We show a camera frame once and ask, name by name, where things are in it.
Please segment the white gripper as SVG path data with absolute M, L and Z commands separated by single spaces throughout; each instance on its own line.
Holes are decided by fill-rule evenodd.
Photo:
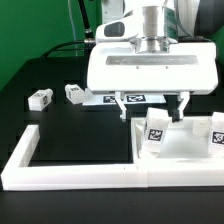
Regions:
M 178 94 L 172 121 L 184 118 L 190 93 L 207 95 L 218 85 L 212 42 L 172 44 L 167 53 L 137 54 L 127 42 L 100 43 L 90 55 L 87 86 L 93 92 L 115 92 L 115 101 L 126 121 L 122 92 Z

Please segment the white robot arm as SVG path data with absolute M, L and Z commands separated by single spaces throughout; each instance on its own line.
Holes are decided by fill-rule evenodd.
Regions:
M 87 72 L 93 93 L 115 94 L 126 118 L 126 93 L 172 94 L 179 106 L 172 119 L 184 117 L 192 95 L 207 95 L 218 85 L 216 45 L 178 41 L 177 0 L 124 0 L 123 17 L 99 26 Z

